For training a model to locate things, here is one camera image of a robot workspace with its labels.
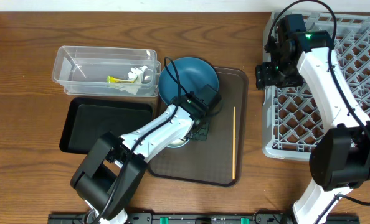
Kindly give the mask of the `light blue bowl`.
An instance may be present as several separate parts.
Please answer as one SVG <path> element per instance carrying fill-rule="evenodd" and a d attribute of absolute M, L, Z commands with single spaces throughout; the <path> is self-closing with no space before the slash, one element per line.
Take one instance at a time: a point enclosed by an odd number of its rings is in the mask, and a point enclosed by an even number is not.
<path fill-rule="evenodd" d="M 178 147 L 183 147 L 185 144 L 189 142 L 189 139 L 187 138 L 179 138 L 170 144 L 168 144 L 168 147 L 170 148 L 178 148 Z"/>

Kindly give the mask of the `dark blue plate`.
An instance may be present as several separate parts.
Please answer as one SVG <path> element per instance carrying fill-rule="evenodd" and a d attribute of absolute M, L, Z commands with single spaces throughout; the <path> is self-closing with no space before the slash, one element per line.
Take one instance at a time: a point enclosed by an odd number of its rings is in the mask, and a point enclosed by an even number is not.
<path fill-rule="evenodd" d="M 188 93 L 193 91 L 197 95 L 205 85 L 210 85 L 216 91 L 219 90 L 217 72 L 206 61 L 194 57 L 183 57 L 176 59 L 174 64 L 180 83 Z M 162 101 L 169 105 L 170 101 L 178 95 L 178 85 L 168 73 L 170 72 L 176 78 L 173 66 L 168 64 L 167 67 L 168 70 L 164 68 L 159 76 L 158 90 Z"/>

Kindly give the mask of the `wooden chopstick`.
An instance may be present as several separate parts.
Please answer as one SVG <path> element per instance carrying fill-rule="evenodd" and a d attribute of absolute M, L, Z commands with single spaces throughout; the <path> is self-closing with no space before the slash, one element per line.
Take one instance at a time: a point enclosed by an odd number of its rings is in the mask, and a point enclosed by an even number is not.
<path fill-rule="evenodd" d="M 236 108 L 233 107 L 232 119 L 232 180 L 235 180 L 235 150 L 236 150 Z"/>

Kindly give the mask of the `white tissue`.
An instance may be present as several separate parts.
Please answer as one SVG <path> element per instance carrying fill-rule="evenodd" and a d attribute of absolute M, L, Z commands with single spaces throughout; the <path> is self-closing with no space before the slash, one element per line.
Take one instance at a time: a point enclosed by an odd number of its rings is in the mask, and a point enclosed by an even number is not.
<path fill-rule="evenodd" d="M 131 67 L 126 75 L 119 75 L 115 79 L 116 88 L 131 95 L 137 95 L 142 89 L 145 72 L 148 70 L 146 65 L 142 67 Z"/>

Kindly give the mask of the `yellow green snack wrapper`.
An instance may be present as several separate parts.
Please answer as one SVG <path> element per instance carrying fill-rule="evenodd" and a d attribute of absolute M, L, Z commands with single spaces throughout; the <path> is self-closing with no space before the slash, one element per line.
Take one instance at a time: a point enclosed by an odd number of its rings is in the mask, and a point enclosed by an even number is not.
<path fill-rule="evenodd" d="M 107 83 L 134 83 L 136 78 L 120 79 L 112 76 L 107 76 Z"/>

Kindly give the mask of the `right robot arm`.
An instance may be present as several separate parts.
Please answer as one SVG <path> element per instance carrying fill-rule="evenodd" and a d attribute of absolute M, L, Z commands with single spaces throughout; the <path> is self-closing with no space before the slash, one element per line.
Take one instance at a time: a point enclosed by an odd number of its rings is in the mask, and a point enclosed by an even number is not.
<path fill-rule="evenodd" d="M 324 223 L 341 199 L 370 180 L 370 117 L 339 67 L 335 38 L 308 31 L 301 14 L 279 14 L 265 45 L 270 61 L 255 68 L 260 90 L 307 84 L 324 128 L 309 158 L 312 179 L 282 223 Z"/>

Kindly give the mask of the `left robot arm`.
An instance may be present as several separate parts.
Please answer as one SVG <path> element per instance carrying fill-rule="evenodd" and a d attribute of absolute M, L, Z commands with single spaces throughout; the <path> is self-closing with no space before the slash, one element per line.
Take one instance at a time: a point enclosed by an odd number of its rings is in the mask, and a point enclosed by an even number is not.
<path fill-rule="evenodd" d="M 91 210 L 83 223 L 124 223 L 148 162 L 171 143 L 196 134 L 212 116 L 221 95 L 210 85 L 179 94 L 166 111 L 140 129 L 119 137 L 106 133 L 85 156 L 70 184 Z"/>

